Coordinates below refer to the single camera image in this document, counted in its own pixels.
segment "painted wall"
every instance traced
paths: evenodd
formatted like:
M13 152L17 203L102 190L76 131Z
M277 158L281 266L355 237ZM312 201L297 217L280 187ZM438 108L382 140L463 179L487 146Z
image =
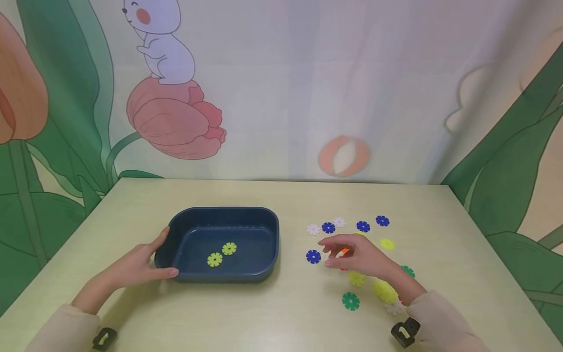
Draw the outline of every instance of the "painted wall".
M119 177L444 180L563 339L560 1L0 14L0 311Z

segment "table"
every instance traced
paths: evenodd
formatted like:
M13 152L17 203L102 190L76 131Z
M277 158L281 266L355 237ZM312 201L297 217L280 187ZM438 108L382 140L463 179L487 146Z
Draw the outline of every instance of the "table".
M399 351L394 317L370 284L311 265L322 238L307 225L335 217L371 224L386 253L446 296L492 351L563 351L447 186L121 179L0 318L2 350L21 351L83 284L135 244L151 241L176 213L195 206L262 206L280 220L280 256L261 284L155 282L116 292L100 311L115 351ZM377 215L391 220L378 226ZM358 294L357 311L341 297Z

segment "plastic tray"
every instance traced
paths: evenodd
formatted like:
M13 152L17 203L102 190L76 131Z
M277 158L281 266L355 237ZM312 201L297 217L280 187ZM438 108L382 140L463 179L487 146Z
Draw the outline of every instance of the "plastic tray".
M234 242L236 252L222 253ZM173 266L178 282L258 283L267 279L278 259L279 221L273 211L259 207L189 208L170 221L170 232L155 254L158 268ZM211 253L223 262L207 264Z

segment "right hand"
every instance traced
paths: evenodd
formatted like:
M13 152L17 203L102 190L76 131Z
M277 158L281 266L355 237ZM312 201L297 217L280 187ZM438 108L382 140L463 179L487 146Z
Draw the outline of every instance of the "right hand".
M328 268L351 269L360 274L388 280L392 273L400 268L370 240L360 234L335 235L319 241L324 246L323 252L330 255L325 265ZM336 258L343 249L348 248L343 258Z

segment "sleeve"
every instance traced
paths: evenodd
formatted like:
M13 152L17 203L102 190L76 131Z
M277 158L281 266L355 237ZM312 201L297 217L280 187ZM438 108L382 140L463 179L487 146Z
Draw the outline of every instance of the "sleeve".
M428 352L490 352L461 313L435 291L414 300L407 313L420 323L417 341Z
M49 318L25 352L83 352L92 347L100 317L63 305Z

